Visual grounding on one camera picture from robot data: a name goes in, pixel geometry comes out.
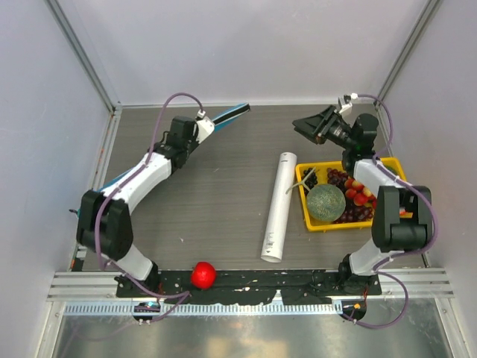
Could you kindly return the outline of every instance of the plastic bin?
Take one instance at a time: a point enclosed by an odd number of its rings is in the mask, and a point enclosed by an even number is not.
[[[394,157],[387,157],[381,158],[381,161],[385,166],[391,167],[396,171],[396,173],[403,179],[406,180],[404,171],[402,170],[401,163],[398,161],[397,158]],[[301,163],[295,167],[295,173],[297,176],[297,181],[303,179],[304,175],[303,172],[307,168],[314,168],[316,167],[316,176],[318,179],[318,184],[325,184],[328,182],[327,172],[328,168],[338,169],[343,171],[343,166],[341,165],[341,161],[339,162],[320,162],[320,163]],[[303,213],[305,216],[305,223],[306,228],[309,231],[328,231],[328,230],[340,230],[340,229],[362,229],[363,227],[371,227],[373,220],[370,219],[365,222],[348,222],[346,224],[333,224],[332,222],[322,222],[310,216],[308,209],[306,207],[306,196],[305,196],[305,189],[302,185],[299,186],[300,190],[300,198],[301,204],[303,207]]]

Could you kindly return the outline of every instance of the red apple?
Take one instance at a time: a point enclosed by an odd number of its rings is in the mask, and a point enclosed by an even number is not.
[[[199,289],[209,289],[214,284],[217,272],[209,263],[198,263],[191,275],[191,282]]]
[[[357,192],[360,192],[363,190],[364,188],[364,185],[359,183],[357,180],[353,181],[353,184],[352,184],[353,188],[357,191]]]
[[[346,196],[348,199],[354,199],[356,196],[356,191],[354,189],[348,189],[345,193],[344,196]]]
[[[353,185],[353,181],[355,181],[353,178],[349,178],[344,182],[344,187],[346,189],[351,189],[351,186]]]
[[[373,194],[366,186],[363,188],[362,193],[368,198],[371,198],[371,195]]]
[[[357,207],[365,205],[367,203],[367,196],[359,192],[358,194],[356,194],[355,198],[353,199],[353,202]]]

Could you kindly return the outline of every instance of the paper roll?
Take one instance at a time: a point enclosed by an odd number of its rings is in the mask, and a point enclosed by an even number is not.
[[[295,154],[281,153],[261,255],[262,260],[269,263],[280,263],[282,261],[292,192],[290,190],[286,193],[286,190],[293,185],[296,165],[297,156]]]

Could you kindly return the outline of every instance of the white wall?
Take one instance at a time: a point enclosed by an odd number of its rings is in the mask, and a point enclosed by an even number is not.
[[[123,104],[377,93],[426,0],[62,0]]]
[[[393,152],[408,178],[431,188],[446,268],[477,357],[477,1],[443,1],[386,102]]]
[[[0,355],[25,358],[108,113],[43,1],[0,1],[0,53]]]

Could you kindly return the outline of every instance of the wooden table surface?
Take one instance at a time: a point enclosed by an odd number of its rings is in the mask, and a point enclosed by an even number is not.
[[[310,233],[294,190],[281,263],[260,259],[279,155],[295,153],[298,163],[340,160],[331,142],[315,145],[293,130],[291,121],[319,113],[325,106],[261,106],[207,139],[187,164],[159,184],[132,215],[134,243],[161,269],[190,269],[209,261],[217,269],[336,269],[358,250],[370,230]],[[224,108],[206,108],[210,118]],[[107,171],[107,181],[136,165],[146,152],[158,109],[124,110]],[[176,115],[195,108],[166,111],[159,133]],[[372,105],[356,105],[349,121]],[[383,146],[382,134],[376,147]],[[421,256],[395,261],[394,268],[423,266]],[[84,269],[97,269],[88,254]]]

